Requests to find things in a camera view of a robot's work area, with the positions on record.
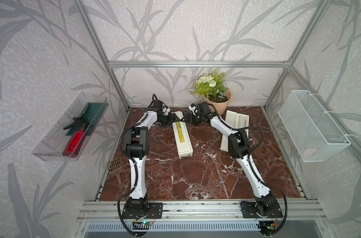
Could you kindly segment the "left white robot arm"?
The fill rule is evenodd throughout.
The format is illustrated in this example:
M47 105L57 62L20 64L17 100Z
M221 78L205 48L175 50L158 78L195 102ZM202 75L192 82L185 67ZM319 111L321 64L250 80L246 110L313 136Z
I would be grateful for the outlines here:
M148 211L147 189L145 185L145 162L150 152L149 130L159 124L162 127L178 122L180 118L170 112L156 96L153 96L149 106L143 110L143 117L124 131L124 148L120 148L129 159L131 166L131 191L128 195L126 209L133 211Z

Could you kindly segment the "green cloth in tray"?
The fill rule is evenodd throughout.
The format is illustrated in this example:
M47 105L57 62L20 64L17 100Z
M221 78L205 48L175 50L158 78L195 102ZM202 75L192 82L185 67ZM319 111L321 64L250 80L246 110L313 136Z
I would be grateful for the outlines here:
M89 126L86 129L86 136L90 136L100 121L104 111L109 106L108 103L88 103L86 107L80 113L80 116L77 118L81 118L89 123ZM66 136L72 136L77 130L79 130L80 126L75 126L66 133Z

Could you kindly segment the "cream wrap dispenser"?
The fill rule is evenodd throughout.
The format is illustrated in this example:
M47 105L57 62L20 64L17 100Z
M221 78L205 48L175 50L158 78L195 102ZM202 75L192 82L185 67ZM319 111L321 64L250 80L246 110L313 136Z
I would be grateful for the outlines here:
M227 110L225 121L231 127L239 129L249 126L250 116ZM225 136L222 136L220 150L228 152L228 139Z
M192 157L193 148L184 122L172 123L179 158Z

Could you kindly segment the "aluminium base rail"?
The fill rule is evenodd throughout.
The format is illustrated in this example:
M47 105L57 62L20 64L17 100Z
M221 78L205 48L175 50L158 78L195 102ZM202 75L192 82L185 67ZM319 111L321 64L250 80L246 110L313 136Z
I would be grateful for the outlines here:
M302 198L279 201L280 207L270 215L259 216L252 207L253 200L173 200L153 202L145 218L129 215L124 221L138 232L196 232L196 231L259 231L262 224L283 224L283 230L293 223L313 226L319 234L328 231L326 215L316 200Z

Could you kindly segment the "brown plastic scoop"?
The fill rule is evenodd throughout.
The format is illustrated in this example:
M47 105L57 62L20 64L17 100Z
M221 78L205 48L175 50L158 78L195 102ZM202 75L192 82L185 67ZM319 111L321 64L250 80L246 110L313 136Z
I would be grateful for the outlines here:
M120 188L123 187L123 181L121 179L121 172L124 169L124 165L121 157L114 158L108 163L108 172L112 176L116 176L118 180L118 185Z

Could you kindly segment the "clear plastic wall tray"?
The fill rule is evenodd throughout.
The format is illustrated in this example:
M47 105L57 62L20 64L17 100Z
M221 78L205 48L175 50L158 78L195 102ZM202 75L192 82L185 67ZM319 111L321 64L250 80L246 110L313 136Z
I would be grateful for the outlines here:
M80 93L32 154L46 162L76 162L108 106L105 96Z

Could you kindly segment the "red spray bottle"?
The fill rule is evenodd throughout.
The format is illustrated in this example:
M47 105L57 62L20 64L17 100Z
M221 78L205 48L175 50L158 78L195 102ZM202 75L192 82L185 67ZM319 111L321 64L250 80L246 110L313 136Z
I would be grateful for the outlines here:
M64 127L64 130L71 129L75 126L80 126L70 138L69 142L66 145L62 155L70 158L75 158L78 156L81 146L86 138L86 129L89 126L89 123L81 118L73 118L73 123Z

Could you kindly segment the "potted artificial flower plant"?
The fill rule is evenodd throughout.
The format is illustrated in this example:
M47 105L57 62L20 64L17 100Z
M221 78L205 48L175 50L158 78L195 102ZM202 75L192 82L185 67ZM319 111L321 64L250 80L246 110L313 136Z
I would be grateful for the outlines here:
M220 116L224 114L231 99L231 93L225 83L225 73L218 72L217 69L199 77L191 93L212 104Z

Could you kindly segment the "pink item in basket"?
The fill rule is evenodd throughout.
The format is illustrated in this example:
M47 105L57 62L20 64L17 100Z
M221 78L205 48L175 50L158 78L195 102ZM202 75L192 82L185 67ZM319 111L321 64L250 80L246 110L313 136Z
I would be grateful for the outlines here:
M317 149L315 148L307 148L303 150L302 156L304 159L310 159L317 153Z

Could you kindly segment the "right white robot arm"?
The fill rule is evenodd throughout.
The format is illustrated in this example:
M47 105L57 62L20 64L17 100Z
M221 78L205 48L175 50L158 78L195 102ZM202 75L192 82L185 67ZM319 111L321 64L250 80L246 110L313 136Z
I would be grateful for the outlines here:
M227 124L216 111L212 112L211 106L207 102L191 104L183 113L182 121L194 126L208 124L228 139L228 152L231 158L240 164L253 189L256 213L260 217L268 217L272 214L273 209L278 209L278 202L271 192L271 188L262 179L252 158L252 153L264 141L263 130L258 127L234 128ZM253 148L250 147L247 130L256 130L262 134L261 141Z

